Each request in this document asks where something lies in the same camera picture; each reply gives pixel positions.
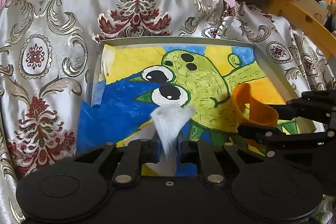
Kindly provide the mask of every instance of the metal screw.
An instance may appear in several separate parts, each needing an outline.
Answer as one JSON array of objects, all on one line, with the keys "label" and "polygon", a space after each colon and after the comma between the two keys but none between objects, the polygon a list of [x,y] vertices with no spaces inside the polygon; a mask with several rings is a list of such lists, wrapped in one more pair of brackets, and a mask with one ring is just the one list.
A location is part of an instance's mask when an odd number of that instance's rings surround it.
[{"label": "metal screw", "polygon": [[208,176],[208,181],[213,182],[213,183],[220,183],[224,180],[224,177],[222,175],[218,174],[212,174]]},{"label": "metal screw", "polygon": [[166,181],[166,186],[173,186],[174,182],[173,181]]},{"label": "metal screw", "polygon": [[328,132],[328,137],[334,137],[335,136],[335,132],[334,131],[329,131]]},{"label": "metal screw", "polygon": [[274,157],[274,155],[275,155],[274,151],[268,151],[267,154],[266,154],[266,156],[269,157],[269,158]]},{"label": "metal screw", "polygon": [[132,177],[129,175],[118,175],[114,180],[119,183],[128,183],[132,180]]}]

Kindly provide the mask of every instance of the black circular cover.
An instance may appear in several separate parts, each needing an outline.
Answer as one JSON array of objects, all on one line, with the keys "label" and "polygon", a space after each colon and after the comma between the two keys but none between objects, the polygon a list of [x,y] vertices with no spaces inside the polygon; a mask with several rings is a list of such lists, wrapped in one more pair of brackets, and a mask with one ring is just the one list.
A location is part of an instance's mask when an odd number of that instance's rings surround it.
[{"label": "black circular cover", "polygon": [[48,222],[87,216],[108,195],[104,178],[90,164],[60,162],[18,182],[16,198],[23,213]]},{"label": "black circular cover", "polygon": [[275,161],[247,167],[235,178],[231,191],[246,212],[273,223],[309,218],[323,196],[313,176]]}]

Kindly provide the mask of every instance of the orange plastic object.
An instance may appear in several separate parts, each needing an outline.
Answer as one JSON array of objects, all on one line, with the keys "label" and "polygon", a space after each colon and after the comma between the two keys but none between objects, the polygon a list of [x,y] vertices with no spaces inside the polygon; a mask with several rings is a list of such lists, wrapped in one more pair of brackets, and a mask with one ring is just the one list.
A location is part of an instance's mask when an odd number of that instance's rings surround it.
[{"label": "orange plastic object", "polygon": [[[264,127],[276,127],[279,119],[277,111],[260,101],[253,98],[251,95],[251,86],[248,83],[239,84],[235,87],[232,94],[232,99],[237,112],[237,126],[241,123],[250,123]],[[245,104],[250,104],[249,118],[242,114],[242,109]],[[253,140],[244,139],[248,144],[261,148],[264,147]]]}]

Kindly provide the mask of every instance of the black pupil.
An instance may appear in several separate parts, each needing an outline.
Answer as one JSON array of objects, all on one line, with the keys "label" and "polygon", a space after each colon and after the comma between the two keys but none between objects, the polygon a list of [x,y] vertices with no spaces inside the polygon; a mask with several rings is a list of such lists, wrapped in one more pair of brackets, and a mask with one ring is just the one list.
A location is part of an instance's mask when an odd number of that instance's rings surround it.
[{"label": "black pupil", "polygon": [[173,85],[163,85],[159,87],[160,94],[167,98],[168,100],[178,100],[180,99],[180,90]]},{"label": "black pupil", "polygon": [[146,75],[146,79],[149,82],[158,83],[158,84],[167,83],[168,81],[168,78],[166,77],[166,75],[160,70],[152,70]]},{"label": "black pupil", "polygon": [[194,57],[191,54],[181,54],[181,58],[185,62],[193,62]]},{"label": "black pupil", "polygon": [[173,65],[173,62],[167,60],[167,61],[165,61],[165,65],[166,65],[166,66],[172,66],[172,65]]},{"label": "black pupil", "polygon": [[197,66],[194,63],[188,63],[186,67],[188,70],[197,70]]}]

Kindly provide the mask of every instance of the patterned fabric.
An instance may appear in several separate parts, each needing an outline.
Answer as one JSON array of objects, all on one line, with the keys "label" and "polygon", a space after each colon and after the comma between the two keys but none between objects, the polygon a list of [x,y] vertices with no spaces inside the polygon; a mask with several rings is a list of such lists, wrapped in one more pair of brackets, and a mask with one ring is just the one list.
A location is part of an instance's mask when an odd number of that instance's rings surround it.
[{"label": "patterned fabric", "polygon": [[16,175],[75,153],[80,105],[90,96],[87,83],[102,39],[188,35],[250,41],[298,94],[310,86],[334,87],[322,53],[285,19],[273,21],[246,5],[229,10],[222,0],[8,0],[0,10],[0,223],[24,220],[15,199]]}]

